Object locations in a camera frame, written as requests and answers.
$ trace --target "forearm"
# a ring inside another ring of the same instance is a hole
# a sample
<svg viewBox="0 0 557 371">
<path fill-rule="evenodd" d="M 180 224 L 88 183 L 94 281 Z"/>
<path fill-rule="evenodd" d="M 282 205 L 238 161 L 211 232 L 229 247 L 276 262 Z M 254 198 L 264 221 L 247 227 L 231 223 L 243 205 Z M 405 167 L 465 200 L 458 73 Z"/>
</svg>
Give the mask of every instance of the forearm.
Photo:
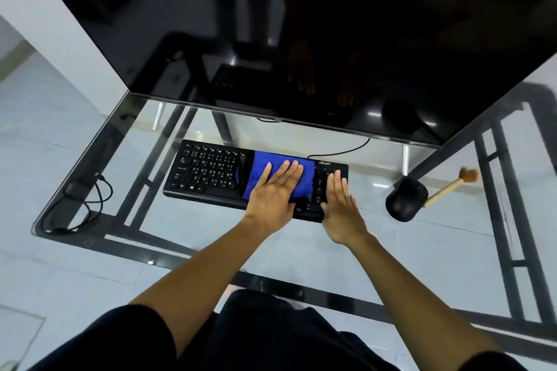
<svg viewBox="0 0 557 371">
<path fill-rule="evenodd" d="M 456 371 L 498 347 L 425 287 L 372 235 L 348 248 L 358 259 L 422 371 Z"/>
<path fill-rule="evenodd" d="M 257 225 L 242 220 L 131 303 L 147 305 L 159 313 L 180 355 L 205 323 L 233 276 L 264 239 Z"/>
</svg>

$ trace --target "black keyboard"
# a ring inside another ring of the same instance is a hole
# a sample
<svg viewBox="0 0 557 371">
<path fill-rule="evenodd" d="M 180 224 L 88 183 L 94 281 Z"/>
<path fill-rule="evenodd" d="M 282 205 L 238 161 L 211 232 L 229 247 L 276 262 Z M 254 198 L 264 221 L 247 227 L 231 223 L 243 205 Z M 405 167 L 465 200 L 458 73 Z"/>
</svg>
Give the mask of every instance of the black keyboard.
<svg viewBox="0 0 557 371">
<path fill-rule="evenodd" d="M 164 183 L 163 194 L 168 197 L 189 199 L 217 206 L 245 210 L 247 200 L 237 188 L 236 171 L 240 158 L 249 156 L 252 150 L 232 148 L 217 144 L 183 140 L 176 153 L 172 168 Z M 311 199 L 298 199 L 294 218 L 313 222 L 323 221 L 320 204 L 326 202 L 327 175 L 340 170 L 348 179 L 348 165 L 315 162 L 314 192 Z"/>
</svg>

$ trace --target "monitor screen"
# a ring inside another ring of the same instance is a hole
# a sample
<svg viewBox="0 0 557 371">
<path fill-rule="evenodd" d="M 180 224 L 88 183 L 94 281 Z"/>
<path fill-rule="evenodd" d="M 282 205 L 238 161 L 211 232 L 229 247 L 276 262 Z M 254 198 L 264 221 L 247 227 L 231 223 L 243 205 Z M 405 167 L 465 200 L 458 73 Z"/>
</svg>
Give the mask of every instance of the monitor screen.
<svg viewBox="0 0 557 371">
<path fill-rule="evenodd" d="M 557 51 L 557 0 L 63 0 L 133 93 L 440 146 Z"/>
</svg>

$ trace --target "brush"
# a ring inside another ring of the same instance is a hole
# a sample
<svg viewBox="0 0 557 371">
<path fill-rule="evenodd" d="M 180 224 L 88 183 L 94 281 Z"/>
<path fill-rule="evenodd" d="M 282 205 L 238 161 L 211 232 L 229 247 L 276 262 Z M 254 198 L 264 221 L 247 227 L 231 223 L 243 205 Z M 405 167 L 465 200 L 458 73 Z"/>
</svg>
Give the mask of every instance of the brush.
<svg viewBox="0 0 557 371">
<path fill-rule="evenodd" d="M 423 204 L 423 206 L 424 207 L 429 207 L 435 201 L 437 201 L 441 197 L 447 195 L 449 192 L 454 191 L 456 188 L 458 188 L 463 183 L 472 183 L 472 182 L 476 182 L 477 180 L 478 180 L 478 171 L 477 170 L 467 169 L 466 167 L 462 167 L 460 169 L 459 174 L 458 174 L 458 179 L 456 179 L 454 182 L 451 182 L 449 185 L 445 186 L 442 190 L 439 190 L 439 192 L 435 192 L 435 194 L 431 195 L 431 197 L 429 197 L 426 200 L 426 202 Z"/>
</svg>

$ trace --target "blue cloth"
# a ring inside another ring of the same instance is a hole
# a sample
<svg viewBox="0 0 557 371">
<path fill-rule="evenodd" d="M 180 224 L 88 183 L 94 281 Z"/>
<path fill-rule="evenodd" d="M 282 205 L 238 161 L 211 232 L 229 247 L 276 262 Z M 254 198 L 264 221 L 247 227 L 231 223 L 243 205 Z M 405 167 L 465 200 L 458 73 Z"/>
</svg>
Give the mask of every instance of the blue cloth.
<svg viewBox="0 0 557 371">
<path fill-rule="evenodd" d="M 269 178 L 275 174 L 278 168 L 281 167 L 284 160 L 288 160 L 292 163 L 294 160 L 298 160 L 298 163 L 303 165 L 303 173 L 298 181 L 298 185 L 294 188 L 290 198 L 298 198 L 306 196 L 311 199 L 311 194 L 313 193 L 313 176 L 315 173 L 315 163 L 313 161 L 305 158 L 288 157 L 281 156 L 280 154 L 266 153 L 264 151 L 255 151 L 254 155 L 254 165 L 251 167 L 251 173 L 249 174 L 249 179 L 246 186 L 246 191 L 242 195 L 243 199 L 249 199 L 251 190 L 254 189 L 261 173 L 265 169 L 267 163 L 272 164 L 271 173 Z"/>
</svg>

